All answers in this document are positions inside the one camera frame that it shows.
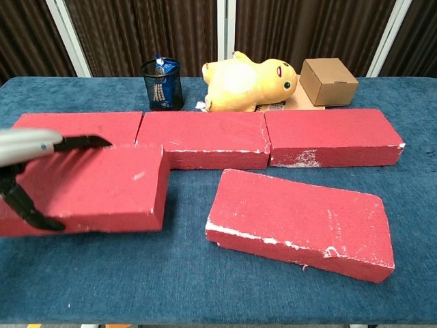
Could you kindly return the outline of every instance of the yellow stuffed toy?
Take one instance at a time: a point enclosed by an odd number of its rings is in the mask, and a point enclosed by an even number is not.
[[[204,64],[202,74],[208,84],[206,111],[255,111],[257,105],[288,99],[298,83],[296,72],[284,61],[257,64],[240,51],[232,59]]]

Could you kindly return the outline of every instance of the brown curtain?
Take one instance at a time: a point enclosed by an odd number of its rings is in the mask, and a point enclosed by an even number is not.
[[[338,57],[365,76],[395,0],[237,0],[236,46],[253,61]]]
[[[18,76],[75,76],[45,0],[0,0],[0,85]]]
[[[131,77],[154,54],[181,63],[182,76],[201,76],[216,60],[216,0],[67,0],[95,77]]]
[[[437,77],[437,1],[413,0],[380,76]]]

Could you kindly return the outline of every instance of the black mesh pencil cup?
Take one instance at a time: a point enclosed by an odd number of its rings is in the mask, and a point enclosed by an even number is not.
[[[151,59],[141,66],[151,111],[179,111],[184,106],[180,64],[171,58]]]

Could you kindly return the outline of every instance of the blue tablecloth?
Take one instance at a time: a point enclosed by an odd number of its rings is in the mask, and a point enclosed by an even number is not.
[[[268,168],[379,195],[396,270],[372,284],[225,250],[205,239],[221,171],[172,171],[162,232],[0,239],[0,322],[437,323],[437,80],[360,79],[351,107],[381,109],[406,149],[391,167]],[[203,100],[182,79],[185,110]],[[0,127],[24,112],[143,111],[141,78],[17,78]]]

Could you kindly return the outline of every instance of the red brick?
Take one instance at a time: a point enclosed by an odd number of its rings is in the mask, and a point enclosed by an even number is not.
[[[138,142],[162,144],[174,169],[263,169],[270,154],[263,113],[147,113]]]
[[[270,111],[271,166],[396,164],[405,143],[377,109]]]
[[[28,113],[15,128],[49,128],[65,136],[98,134],[114,146],[133,145],[142,118],[140,111],[106,113]]]
[[[63,233],[160,230],[170,166],[162,148],[75,150],[32,161],[18,182]],[[52,234],[38,230],[0,200],[0,235]]]
[[[206,238],[376,283],[395,268],[379,197],[232,169],[223,172]]]

